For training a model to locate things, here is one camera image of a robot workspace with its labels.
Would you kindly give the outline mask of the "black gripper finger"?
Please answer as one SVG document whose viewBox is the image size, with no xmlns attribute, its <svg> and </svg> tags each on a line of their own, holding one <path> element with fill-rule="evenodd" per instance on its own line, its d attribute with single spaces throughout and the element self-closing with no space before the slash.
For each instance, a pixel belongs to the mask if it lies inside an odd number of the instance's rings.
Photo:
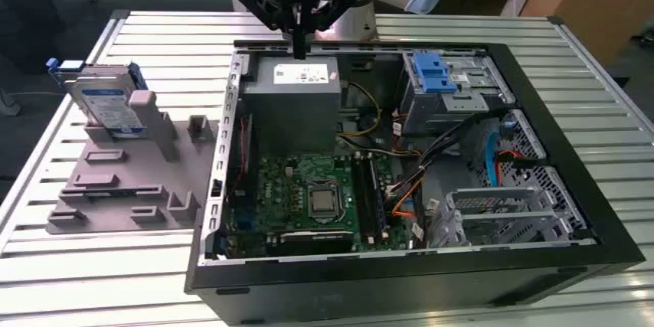
<svg viewBox="0 0 654 327">
<path fill-rule="evenodd" d="M 334 22 L 354 6 L 358 0 L 331 0 L 319 5 L 319 0 L 304 0 L 300 3 L 300 59 L 304 60 L 311 47 L 307 37 L 315 31 L 326 31 Z"/>
<path fill-rule="evenodd" d="M 292 45 L 295 59 L 302 58 L 302 30 L 291 0 L 238 0 L 272 31 L 280 31 Z"/>
</svg>

